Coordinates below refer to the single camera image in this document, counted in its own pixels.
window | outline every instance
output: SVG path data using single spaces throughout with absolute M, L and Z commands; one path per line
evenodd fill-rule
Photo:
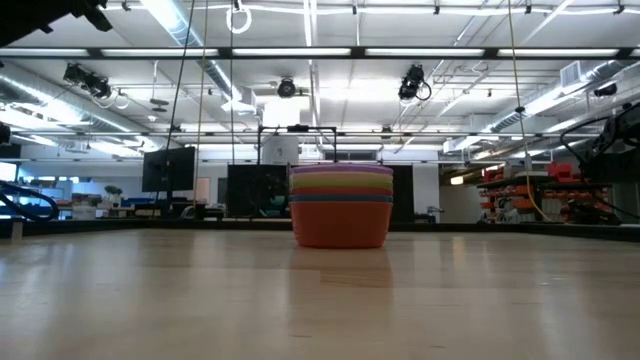
M 0 180 L 16 181 L 16 173 L 18 165 L 9 163 L 0 163 Z

ceiling beam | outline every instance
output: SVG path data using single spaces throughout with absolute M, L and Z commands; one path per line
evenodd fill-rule
M 189 48 L 184 59 L 202 60 L 202 47 Z M 509 47 L 218 47 L 207 48 L 212 60 L 335 59 L 335 60 L 498 60 L 508 61 Z M 635 47 L 518 47 L 518 60 L 638 60 Z M 41 60 L 182 60 L 178 48 L 60 48 L 11 47 L 0 49 L 4 59 Z

black monitor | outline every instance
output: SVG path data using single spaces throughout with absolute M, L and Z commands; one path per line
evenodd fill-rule
M 144 154 L 142 192 L 193 190 L 196 148 Z

cable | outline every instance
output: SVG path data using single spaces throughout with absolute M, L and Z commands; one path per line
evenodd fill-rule
M 518 84 L 518 67 L 517 67 L 517 60 L 516 60 L 516 40 L 515 40 L 515 35 L 513 32 L 513 16 L 511 14 L 511 0 L 509 0 L 508 4 L 507 4 L 508 8 L 509 8 L 509 32 L 511 35 L 511 53 L 513 55 L 513 77 L 516 83 L 516 97 L 518 99 L 518 110 L 522 109 L 522 103 L 520 101 L 520 87 Z M 525 138 L 525 132 L 524 132 L 524 121 L 522 119 L 522 111 L 518 112 L 519 115 L 519 119 L 520 119 L 520 130 L 522 132 L 522 137 Z M 531 194 L 531 179 L 529 176 L 529 166 L 526 163 L 527 160 L 530 160 L 531 157 L 529 156 L 529 146 L 527 145 L 527 141 L 525 140 L 524 142 L 524 156 L 525 156 L 525 166 L 524 166 L 524 171 L 525 171 L 525 176 L 527 177 L 527 195 L 529 195 L 529 201 L 531 202 L 531 204 L 533 205 L 533 207 L 536 209 L 536 211 L 542 216 L 543 219 L 552 222 L 553 220 L 551 220 L 551 218 L 549 218 L 538 206 L 538 204 L 536 204 L 535 199 L 533 197 L 533 195 Z
M 233 0 L 229 0 L 229 2 L 231 3 L 231 7 L 233 8 Z M 235 19 L 235 12 L 231 12 L 231 25 L 233 25 L 233 20 Z M 231 49 L 233 49 L 233 31 L 231 32 L 231 36 L 229 37 L 229 47 Z M 233 58 L 231 60 L 229 60 L 229 83 L 233 84 Z M 231 163 L 233 165 L 236 164 L 236 142 L 235 142 L 235 129 L 234 129 L 234 109 L 233 109 L 233 102 L 234 102 L 234 94 L 233 94 L 233 86 L 231 87 Z
M 416 99 L 420 100 L 420 101 L 427 101 L 431 98 L 431 95 L 433 94 L 433 91 L 431 91 L 431 86 L 429 86 L 429 84 L 427 84 L 427 82 L 424 80 L 424 78 L 422 79 L 422 85 L 423 87 L 421 87 L 421 89 L 423 89 L 424 87 L 426 87 L 427 89 L 429 89 L 429 95 L 427 95 L 427 97 L 425 98 L 421 98 L 420 96 L 418 96 L 418 94 L 416 93 Z
M 189 37 L 191 36 L 191 24 L 193 23 L 193 9 L 195 7 L 196 0 L 191 0 L 191 13 L 189 15 L 189 24 L 187 25 L 187 38 L 184 41 L 184 49 L 182 51 L 182 59 L 180 60 L 180 72 L 178 73 L 178 82 L 176 83 L 176 94 L 173 99 L 173 110 L 171 110 L 171 121 L 169 122 L 169 133 L 167 134 L 167 145 L 165 146 L 164 165 L 169 161 L 169 145 L 171 145 L 171 134 L 173 134 L 174 123 L 176 120 L 176 108 L 178 107 L 178 95 L 180 94 L 180 84 L 182 83 L 182 73 L 184 71 L 184 62 L 187 57 L 187 49 L 189 47 Z M 160 190 L 156 191 L 156 201 L 158 204 L 158 198 L 160 197 Z M 170 206 L 170 199 L 166 199 L 167 208 Z
M 209 0 L 206 1 L 206 6 L 209 8 Z M 196 200 L 196 194 L 198 193 L 198 173 L 200 170 L 200 131 L 202 130 L 202 109 L 204 105 L 204 69 L 207 62 L 207 29 L 209 27 L 209 11 L 204 12 L 204 40 L 202 44 L 202 72 L 200 73 L 200 109 L 198 111 L 198 137 L 196 139 L 196 173 L 193 179 L 193 209 L 195 212 L 198 201 Z
M 583 164 L 586 164 L 586 162 L 587 162 L 587 161 L 584 159 L 584 157 L 582 157 L 582 156 L 581 156 L 581 155 L 579 155 L 575 150 L 573 150 L 573 148 L 572 148 L 571 146 L 569 146 L 569 144 L 567 144 L 567 142 L 564 140 L 564 137 L 565 137 L 568 133 L 570 133 L 570 132 L 574 132 L 574 131 L 576 131 L 576 130 L 578 130 L 578 129 L 581 129 L 581 128 L 583 128 L 583 127 L 587 126 L 587 125 L 591 125 L 591 124 L 594 124 L 594 123 L 597 123 L 597 122 L 600 122 L 600 121 L 603 121 L 603 120 L 608 120 L 609 118 L 610 118 L 610 117 L 606 116 L 606 117 L 601 117 L 601 118 L 597 118 L 597 119 L 592 119 L 592 120 L 589 120 L 589 121 L 585 121 L 585 122 L 583 122 L 583 123 L 581 123 L 581 124 L 579 124 L 579 125 L 577 125 L 577 126 L 573 126 L 573 127 L 569 128 L 569 129 L 567 129 L 567 130 L 563 131 L 563 132 L 562 132 L 562 134 L 560 134 L 560 143 L 561 143 L 561 144 L 562 144 L 562 145 L 563 145 L 563 146 L 564 146 L 564 147 L 565 147 L 565 148 L 566 148 L 566 149 L 567 149 L 567 150 L 568 150 L 568 151 L 569 151 L 573 156 L 575 156 L 575 157 L 576 157 L 576 159 L 578 159 L 578 162 L 580 162 L 580 179 L 581 179 L 581 182 L 582 182 L 583 184 L 587 184 L 587 181 L 586 181 L 586 179 L 585 179 L 585 177 L 584 177 L 584 171 L 583 171 L 583 169 L 582 169 L 582 165 L 583 165 Z M 610 148 L 610 147 L 611 147 L 611 145 L 613 145 L 613 143 L 614 143 L 614 142 L 615 142 L 615 138 L 613 138 L 613 140 L 612 140 L 609 144 L 607 144 L 607 146 L 605 146 L 605 147 L 603 147 L 602 149 L 600 149 L 600 150 L 599 150 L 596 154 L 594 154 L 593 156 L 594 156 L 594 157 L 596 157 L 596 156 L 598 156 L 598 155 L 602 154 L 603 152 L 607 151 L 607 149 L 608 149 L 608 148 Z M 591 196 L 593 196 L 593 198 L 594 198 L 594 199 L 596 199 L 598 202 L 600 202 L 600 203 L 602 203 L 602 204 L 604 204 L 604 205 L 606 205 L 606 206 L 608 206 L 608 207 L 610 207 L 610 208 L 612 208 L 612 209 L 614 209 L 614 210 L 617 210 L 618 212 L 621 212 L 621 213 L 623 213 L 623 214 L 625 214 L 625 215 L 627 215 L 627 216 L 631 216 L 632 218 L 635 218 L 635 219 L 640 219 L 640 216 L 639 216 L 639 215 L 634 214 L 634 213 L 631 213 L 631 212 L 628 212 L 628 211 L 626 211 L 626 210 L 624 210 L 624 209 L 621 209 L 621 208 L 619 208 L 619 207 L 617 207 L 617 206 L 615 206 L 615 205 L 613 205 L 613 204 L 609 203 L 608 201 L 604 200 L 603 198 L 601 198 L 600 196 L 598 196 L 598 195 L 596 194 L 595 190 L 592 190 L 592 191 L 591 191 Z
M 35 197 L 35 198 L 44 200 L 49 205 L 51 205 L 51 211 L 49 212 L 49 215 L 42 217 L 26 209 L 23 209 L 20 205 L 9 200 L 9 198 L 4 194 L 5 189 L 13 190 L 16 193 L 28 194 L 30 197 Z M 5 205 L 7 205 L 7 207 L 13 210 L 16 214 L 22 215 L 26 219 L 29 219 L 32 221 L 37 221 L 37 222 L 51 221 L 53 219 L 57 219 L 58 214 L 60 213 L 60 210 L 58 209 L 58 204 L 56 204 L 56 202 L 53 201 L 52 198 L 46 195 L 40 194 L 39 192 L 33 191 L 31 189 L 26 189 L 20 186 L 11 185 L 6 181 L 0 181 L 0 201 L 2 201 Z

white wall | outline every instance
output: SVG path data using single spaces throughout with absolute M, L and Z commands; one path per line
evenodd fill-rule
M 413 165 L 413 207 L 424 214 L 428 206 L 440 207 L 439 171 L 436 164 Z
M 445 212 L 440 215 L 440 222 L 475 223 L 480 219 L 481 201 L 475 186 L 441 186 L 440 207 Z

